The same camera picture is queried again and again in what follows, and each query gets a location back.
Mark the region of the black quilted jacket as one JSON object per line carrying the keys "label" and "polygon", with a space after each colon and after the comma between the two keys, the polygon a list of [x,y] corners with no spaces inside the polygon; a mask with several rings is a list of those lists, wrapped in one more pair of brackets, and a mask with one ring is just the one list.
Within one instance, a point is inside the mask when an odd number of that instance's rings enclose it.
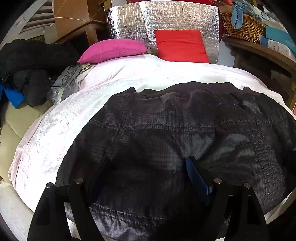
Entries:
{"label": "black quilted jacket", "polygon": [[57,186],[82,178],[90,211],[114,240],[198,240],[205,208],[186,170],[249,183],[268,213],[295,188],[295,119],[274,99],[230,83],[129,88],[75,138]]}

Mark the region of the white embossed bed blanket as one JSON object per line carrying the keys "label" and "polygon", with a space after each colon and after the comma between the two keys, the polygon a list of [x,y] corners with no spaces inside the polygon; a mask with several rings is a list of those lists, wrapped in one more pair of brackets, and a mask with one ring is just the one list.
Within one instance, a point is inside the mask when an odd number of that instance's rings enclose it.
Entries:
{"label": "white embossed bed blanket", "polygon": [[[36,120],[16,149],[9,178],[22,201],[22,208],[31,215],[30,221],[46,184],[51,182],[56,185],[59,167],[75,138],[111,96],[129,88],[137,92],[146,89],[161,91],[189,82],[230,83],[237,89],[247,87],[274,99],[295,119],[278,93],[269,90],[257,77],[241,69],[206,63],[168,62],[148,54],[95,64],[82,80],[81,89]],[[295,202],[289,200],[294,194],[295,188],[275,208],[264,213],[265,220],[283,205],[285,213],[282,227],[288,230],[294,225]],[[217,240],[224,239],[228,223],[229,219],[226,219],[222,224]],[[294,235],[280,234],[277,226],[267,224],[257,240],[267,239],[294,239]]]}

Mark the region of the cream leather sofa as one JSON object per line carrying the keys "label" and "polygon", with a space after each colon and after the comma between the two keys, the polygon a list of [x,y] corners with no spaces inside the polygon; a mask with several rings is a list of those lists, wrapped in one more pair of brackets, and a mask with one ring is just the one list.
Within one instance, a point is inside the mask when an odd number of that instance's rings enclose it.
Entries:
{"label": "cream leather sofa", "polygon": [[43,105],[31,107],[22,103],[18,109],[7,102],[1,108],[1,179],[10,182],[8,171],[16,148],[32,123],[42,116],[53,103],[48,100]]}

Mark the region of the blue jacket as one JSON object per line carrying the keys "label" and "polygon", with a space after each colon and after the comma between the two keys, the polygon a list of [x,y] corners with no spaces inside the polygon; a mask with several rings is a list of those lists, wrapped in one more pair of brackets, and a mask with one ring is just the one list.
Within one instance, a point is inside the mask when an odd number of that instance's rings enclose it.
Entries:
{"label": "blue jacket", "polygon": [[25,96],[23,94],[18,92],[16,89],[5,87],[2,83],[0,94],[1,100],[5,97],[15,109],[17,109],[20,104],[25,101]]}

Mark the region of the grey folded garment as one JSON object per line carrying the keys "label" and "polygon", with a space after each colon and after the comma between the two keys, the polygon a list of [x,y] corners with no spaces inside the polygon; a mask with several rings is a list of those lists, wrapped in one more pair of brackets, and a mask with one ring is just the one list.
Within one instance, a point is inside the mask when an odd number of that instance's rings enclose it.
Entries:
{"label": "grey folded garment", "polygon": [[81,81],[93,67],[94,65],[90,63],[68,66],[56,80],[52,81],[51,90],[47,94],[48,99],[54,105],[57,105],[72,94],[78,92]]}

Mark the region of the wooden side table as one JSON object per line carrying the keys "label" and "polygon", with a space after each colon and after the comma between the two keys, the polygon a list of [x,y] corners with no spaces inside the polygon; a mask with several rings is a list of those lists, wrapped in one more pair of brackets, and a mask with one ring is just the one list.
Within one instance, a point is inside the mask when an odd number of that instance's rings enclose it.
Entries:
{"label": "wooden side table", "polygon": [[295,107],[295,62],[263,45],[240,39],[223,37],[235,57],[234,67],[243,69],[260,79],[268,89],[281,95],[285,104]]}

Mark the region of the black coat pile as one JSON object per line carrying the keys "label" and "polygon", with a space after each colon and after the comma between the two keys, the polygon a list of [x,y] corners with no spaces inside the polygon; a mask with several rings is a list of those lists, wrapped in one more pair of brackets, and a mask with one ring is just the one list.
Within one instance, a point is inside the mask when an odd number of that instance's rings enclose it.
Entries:
{"label": "black coat pile", "polygon": [[1,48],[1,84],[22,94],[28,105],[42,105],[52,81],[79,58],[69,46],[15,39]]}

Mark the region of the white tissue pack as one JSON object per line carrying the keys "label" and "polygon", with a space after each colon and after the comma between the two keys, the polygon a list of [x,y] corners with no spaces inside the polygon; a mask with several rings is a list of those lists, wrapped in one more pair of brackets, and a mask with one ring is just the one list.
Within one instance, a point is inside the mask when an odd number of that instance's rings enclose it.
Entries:
{"label": "white tissue pack", "polygon": [[261,45],[263,45],[269,49],[272,49],[276,52],[279,52],[279,53],[285,55],[286,57],[290,57],[292,55],[295,55],[295,53],[288,46],[281,44],[280,42],[267,39],[266,37],[264,37],[262,35],[259,35],[259,41],[260,41]]}

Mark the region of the red cushion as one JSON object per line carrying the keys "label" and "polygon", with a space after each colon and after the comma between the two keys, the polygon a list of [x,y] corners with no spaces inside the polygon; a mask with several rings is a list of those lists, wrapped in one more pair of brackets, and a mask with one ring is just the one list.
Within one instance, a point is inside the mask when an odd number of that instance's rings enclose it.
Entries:
{"label": "red cushion", "polygon": [[173,62],[209,63],[200,30],[155,30],[158,57]]}

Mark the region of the pink pillow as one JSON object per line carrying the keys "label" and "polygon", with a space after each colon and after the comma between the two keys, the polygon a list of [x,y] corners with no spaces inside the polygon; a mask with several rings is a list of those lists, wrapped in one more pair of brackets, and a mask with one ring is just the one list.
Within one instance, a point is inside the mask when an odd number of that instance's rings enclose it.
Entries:
{"label": "pink pillow", "polygon": [[79,58],[78,63],[102,63],[107,60],[143,54],[147,47],[131,39],[108,39],[91,45]]}

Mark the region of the wicker basket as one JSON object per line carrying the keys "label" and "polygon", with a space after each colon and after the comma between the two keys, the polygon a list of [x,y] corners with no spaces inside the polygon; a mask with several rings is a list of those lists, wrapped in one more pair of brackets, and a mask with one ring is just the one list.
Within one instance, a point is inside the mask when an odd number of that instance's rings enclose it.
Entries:
{"label": "wicker basket", "polygon": [[232,13],[221,13],[222,25],[226,37],[245,40],[248,42],[258,44],[260,42],[260,36],[265,37],[266,27],[264,24],[255,18],[243,14],[242,27],[240,29],[234,29],[231,23]]}

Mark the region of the teal cardboard box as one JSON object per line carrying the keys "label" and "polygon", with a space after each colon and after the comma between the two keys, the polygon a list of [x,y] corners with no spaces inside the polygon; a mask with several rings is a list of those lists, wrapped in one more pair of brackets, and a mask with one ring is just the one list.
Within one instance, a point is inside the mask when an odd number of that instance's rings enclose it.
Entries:
{"label": "teal cardboard box", "polygon": [[265,27],[265,32],[266,32],[267,39],[271,39],[273,41],[277,41],[281,44],[286,45],[295,54],[296,52],[295,43],[292,40],[289,33],[270,26]]}

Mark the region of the blue cloth in basket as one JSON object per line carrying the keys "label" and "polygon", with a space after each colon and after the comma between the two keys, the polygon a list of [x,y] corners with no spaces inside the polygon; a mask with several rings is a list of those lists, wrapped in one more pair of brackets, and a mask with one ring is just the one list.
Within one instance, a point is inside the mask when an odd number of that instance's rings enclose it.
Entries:
{"label": "blue cloth in basket", "polygon": [[241,29],[243,25],[243,15],[249,12],[249,4],[236,1],[232,6],[231,24],[234,29]]}

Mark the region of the brown wooden pillar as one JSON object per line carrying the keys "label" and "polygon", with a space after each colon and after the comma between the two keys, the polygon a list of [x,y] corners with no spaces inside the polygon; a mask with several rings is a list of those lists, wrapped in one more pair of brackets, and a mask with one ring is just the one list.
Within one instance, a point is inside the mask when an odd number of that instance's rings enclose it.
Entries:
{"label": "brown wooden pillar", "polygon": [[98,42],[97,31],[106,29],[104,1],[53,1],[57,43],[85,34],[88,45]]}

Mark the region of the red cloth on railing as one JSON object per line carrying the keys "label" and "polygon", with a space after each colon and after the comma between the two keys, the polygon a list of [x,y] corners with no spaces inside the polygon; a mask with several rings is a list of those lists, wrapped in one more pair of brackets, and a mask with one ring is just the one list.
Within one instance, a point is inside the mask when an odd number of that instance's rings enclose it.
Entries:
{"label": "red cloth on railing", "polygon": [[[126,2],[128,4],[138,3],[141,1],[147,1],[147,0],[126,0]],[[210,5],[210,6],[232,6],[233,5],[233,2],[231,0],[175,0],[175,1],[206,4],[206,5]]]}

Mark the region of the silver foil insulation board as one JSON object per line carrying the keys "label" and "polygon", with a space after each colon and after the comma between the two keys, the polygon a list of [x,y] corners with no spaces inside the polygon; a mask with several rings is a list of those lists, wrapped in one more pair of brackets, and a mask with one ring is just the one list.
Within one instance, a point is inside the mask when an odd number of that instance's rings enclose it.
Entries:
{"label": "silver foil insulation board", "polygon": [[210,63],[218,62],[216,6],[183,1],[141,1],[109,8],[106,16],[111,38],[140,41],[153,55],[158,53],[155,30],[200,30]]}

